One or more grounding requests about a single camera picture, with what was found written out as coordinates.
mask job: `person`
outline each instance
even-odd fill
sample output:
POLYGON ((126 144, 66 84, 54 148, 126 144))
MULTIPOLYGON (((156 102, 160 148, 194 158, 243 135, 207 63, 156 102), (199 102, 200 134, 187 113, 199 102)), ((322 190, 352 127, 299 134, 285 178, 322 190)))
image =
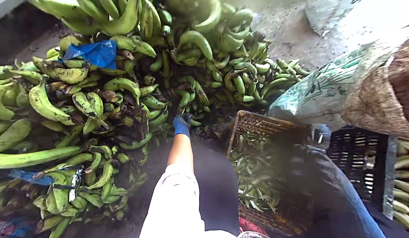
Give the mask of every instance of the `person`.
MULTIPOLYGON (((231 162, 211 149, 192 149, 190 125, 181 115, 175 117, 173 125, 175 135, 167 167, 154 188, 140 238, 267 237, 240 232, 238 183, 231 162)), ((296 189, 312 194, 315 207, 324 205, 324 215, 318 217, 315 211, 313 227, 300 237, 385 237, 350 181, 319 149, 299 145, 291 161, 298 161, 303 170, 297 174, 296 165, 291 170, 296 173, 291 177, 296 189)), ((387 218, 382 222, 384 226, 393 223, 387 218)), ((391 227, 401 229, 403 236, 399 237, 407 237, 403 228, 391 227)))

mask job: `stacked plantains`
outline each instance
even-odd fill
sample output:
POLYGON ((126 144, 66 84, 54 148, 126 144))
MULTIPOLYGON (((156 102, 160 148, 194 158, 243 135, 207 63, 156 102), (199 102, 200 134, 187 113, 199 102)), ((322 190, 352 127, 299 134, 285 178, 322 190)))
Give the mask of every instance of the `stacked plantains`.
MULTIPOLYGON (((40 210, 37 231, 52 229, 53 238, 71 222, 123 218, 129 195, 146 180, 149 150, 174 133, 165 122, 170 108, 189 112, 188 122, 198 127, 222 106, 264 110, 309 74, 299 60, 268 58, 270 42, 251 30, 253 13, 219 0, 31 3, 83 36, 62 38, 45 58, 0 66, 0 169, 24 167, 53 181, 48 189, 19 179, 0 183, 0 211, 10 205, 3 191, 36 187, 28 197, 40 210), (116 69, 81 57, 62 60, 70 45, 102 40, 116 43, 116 69), (54 146, 36 142, 39 130, 54 146), (129 185, 117 187, 125 163, 129 185)), ((250 157, 245 151, 238 152, 243 161, 250 157)), ((234 162, 245 178, 244 203, 274 210, 276 193, 267 181, 254 182, 249 161, 246 167, 234 162)))
POLYGON ((271 210, 279 203, 280 193, 274 189, 279 166, 272 158, 271 139, 260 133, 238 134, 237 146, 230 151, 231 162, 238 176, 240 203, 258 210, 271 210))
POLYGON ((394 165, 395 187, 394 201, 394 218, 409 228, 409 141, 398 140, 397 162, 394 165))

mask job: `white shirt sleeve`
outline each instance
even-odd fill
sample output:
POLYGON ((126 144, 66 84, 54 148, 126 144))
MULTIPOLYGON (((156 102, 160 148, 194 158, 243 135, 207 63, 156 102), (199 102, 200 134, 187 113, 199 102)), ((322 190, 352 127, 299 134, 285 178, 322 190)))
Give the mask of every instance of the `white shirt sleeve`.
MULTIPOLYGON (((206 233, 196 176, 179 165, 169 165, 154 188, 139 238, 208 237, 206 233)), ((210 237, 235 237, 222 230, 212 234, 210 237)))

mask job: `brown plastic crate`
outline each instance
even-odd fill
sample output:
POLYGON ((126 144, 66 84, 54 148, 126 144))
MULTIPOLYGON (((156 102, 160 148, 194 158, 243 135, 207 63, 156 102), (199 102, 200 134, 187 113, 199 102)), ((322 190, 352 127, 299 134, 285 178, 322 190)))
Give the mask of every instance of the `brown plastic crate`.
MULTIPOLYGON (((233 140, 238 133, 263 133, 274 135, 288 130, 302 130, 304 128, 292 123, 269 116, 255 114, 249 111, 238 111, 234 123, 231 125, 232 135, 228 145, 226 157, 230 158, 233 140)), ((239 216, 262 225, 273 237, 291 237, 302 235, 312 226, 313 200, 302 194, 290 191, 281 192, 281 200, 276 207, 276 213, 271 211, 259 212, 253 208, 239 204, 239 216)))

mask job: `plastic crate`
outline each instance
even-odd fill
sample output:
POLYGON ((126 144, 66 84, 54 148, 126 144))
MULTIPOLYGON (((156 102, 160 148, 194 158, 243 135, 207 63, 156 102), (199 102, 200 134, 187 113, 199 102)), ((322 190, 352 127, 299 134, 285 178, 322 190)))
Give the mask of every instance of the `plastic crate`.
POLYGON ((395 148, 396 139, 389 135, 346 126, 331 134, 327 149, 360 198, 388 217, 392 214, 395 148))
MULTIPOLYGON (((241 133, 263 133, 274 135, 284 131, 302 131, 305 129, 292 123, 269 116, 255 114, 249 111, 238 111, 234 123, 231 125, 232 134, 229 141, 227 158, 230 158, 235 135, 241 133)), ((261 225, 271 237, 291 237, 302 235, 304 231, 312 226, 313 222, 313 200, 302 194, 290 191, 282 191, 276 213, 271 211, 259 212, 253 208, 239 204, 239 216, 261 225)))

